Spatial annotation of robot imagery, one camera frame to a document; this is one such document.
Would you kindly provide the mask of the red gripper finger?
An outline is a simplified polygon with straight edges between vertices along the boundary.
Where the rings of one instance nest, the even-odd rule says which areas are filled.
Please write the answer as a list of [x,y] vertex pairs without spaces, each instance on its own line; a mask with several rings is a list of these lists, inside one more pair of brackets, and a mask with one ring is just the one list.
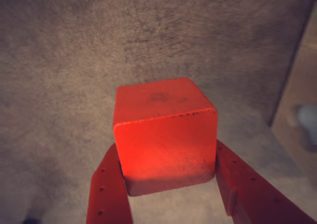
[[314,224],[315,220],[218,141],[216,180],[235,224]]
[[86,223],[131,224],[132,213],[116,145],[107,150],[92,175]]

